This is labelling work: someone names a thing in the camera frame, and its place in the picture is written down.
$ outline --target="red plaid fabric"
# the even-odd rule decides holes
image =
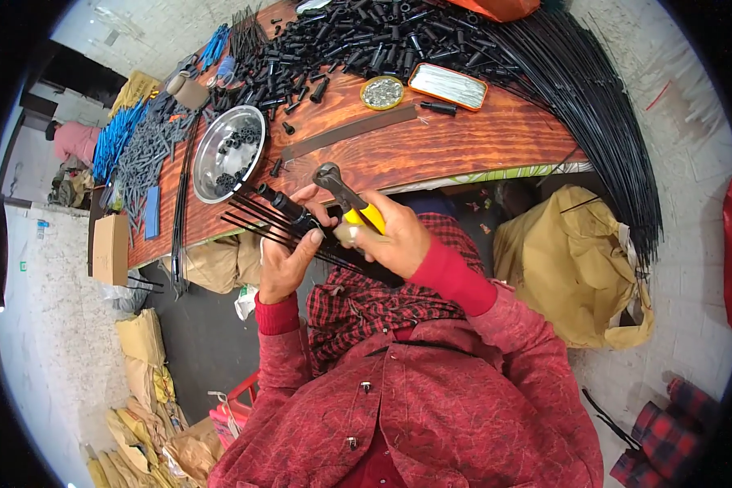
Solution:
[[[453,217],[436,213],[418,216],[442,244],[458,251],[467,265],[485,275],[475,243]],[[464,311],[430,288],[407,283],[391,289],[379,281],[333,266],[325,284],[307,298],[312,372],[320,376],[352,346],[372,334],[412,327],[438,318],[464,319]]]
[[[642,449],[627,449],[610,475],[627,488],[661,488],[682,481],[710,426],[718,403],[696,386],[673,379],[667,385],[671,405],[662,410],[648,402],[632,428]]]

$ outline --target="yellow sack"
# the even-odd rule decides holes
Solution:
[[[125,454],[121,447],[118,448],[118,451],[109,452],[108,458],[119,471],[119,475],[125,480],[128,488],[142,488],[136,473],[128,466],[130,463],[125,461]]]
[[[95,484],[95,488],[111,488],[106,478],[106,473],[103,471],[103,466],[97,459],[90,459],[87,461],[87,471],[89,471],[89,477],[92,478],[92,483]]]
[[[238,273],[236,273],[234,288],[241,288],[244,285],[261,284],[261,238],[252,232],[242,232],[238,235],[239,239],[239,257],[236,265]]]
[[[108,454],[105,451],[98,451],[98,461],[100,461],[100,466],[103,468],[103,472],[106,474],[106,479],[108,480],[108,485],[111,488],[128,488],[127,482],[122,475],[119,474],[114,462],[110,457],[108,457]]]
[[[149,437],[152,439],[152,447],[155,452],[161,452],[163,445],[168,441],[168,437],[166,436],[166,427],[160,417],[146,410],[144,405],[141,405],[133,396],[127,399],[127,409],[144,422]]]
[[[130,393],[136,397],[138,403],[146,410],[152,411],[155,407],[155,384],[152,382],[153,371],[149,363],[135,357],[125,357],[125,376]]]
[[[173,389],[173,379],[171,379],[171,373],[168,371],[166,366],[155,368],[152,370],[152,383],[154,384],[155,398],[160,403],[166,403],[167,401],[176,401],[176,393]]]
[[[171,258],[163,258],[170,269]],[[219,294],[245,284],[260,284],[260,238],[252,232],[193,246],[185,252],[184,277],[199,287]]]
[[[628,228],[590,191],[566,185],[505,222],[493,244],[494,275],[542,313],[568,347],[625,349],[654,328],[645,286],[634,275]],[[630,325],[619,327],[623,312]]]
[[[106,412],[106,425],[114,436],[114,440],[117,441],[120,451],[125,454],[125,457],[129,460],[130,464],[136,466],[136,468],[142,473],[149,472],[149,461],[144,455],[145,452],[152,451],[152,444],[143,444],[136,434],[122,421],[122,418],[117,415],[117,412],[108,409]]]
[[[152,475],[140,472],[135,466],[128,462],[125,458],[125,452],[122,449],[117,449],[117,457],[122,459],[124,464],[127,466],[128,471],[133,474],[133,481],[136,483],[137,488],[160,488]]]
[[[117,320],[117,334],[125,356],[135,357],[159,368],[166,360],[166,349],[160,335],[160,319],[154,308],[142,310],[137,317]]]
[[[117,408],[117,415],[119,416],[119,419],[127,425],[130,432],[135,434],[141,445],[144,447],[144,456],[146,457],[146,460],[149,461],[149,464],[151,466],[157,466],[159,461],[157,460],[157,453],[155,452],[152,444],[152,437],[149,435],[149,430],[146,428],[144,421],[141,420],[141,417],[126,408]]]
[[[121,107],[132,107],[138,101],[143,98],[146,100],[156,87],[160,86],[160,81],[149,76],[146,73],[140,71],[133,71],[127,79],[127,82],[122,85],[122,89],[119,90],[117,99],[114,101],[114,106],[111,112],[108,112],[108,118],[110,119],[116,115],[117,111]]]

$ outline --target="cardboard box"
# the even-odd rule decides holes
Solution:
[[[127,216],[113,215],[95,221],[92,243],[92,277],[108,285],[127,285]]]

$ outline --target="black plastic tube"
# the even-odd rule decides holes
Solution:
[[[325,90],[328,88],[328,83],[331,81],[327,76],[322,79],[319,85],[314,89],[314,93],[309,96],[312,103],[321,103],[322,97],[325,94]]]

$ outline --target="pliers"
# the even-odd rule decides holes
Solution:
[[[385,220],[376,207],[366,203],[350,187],[342,181],[342,172],[333,162],[326,162],[318,167],[312,176],[314,184],[331,192],[336,202],[342,207],[344,220],[348,223],[370,226],[385,235]]]

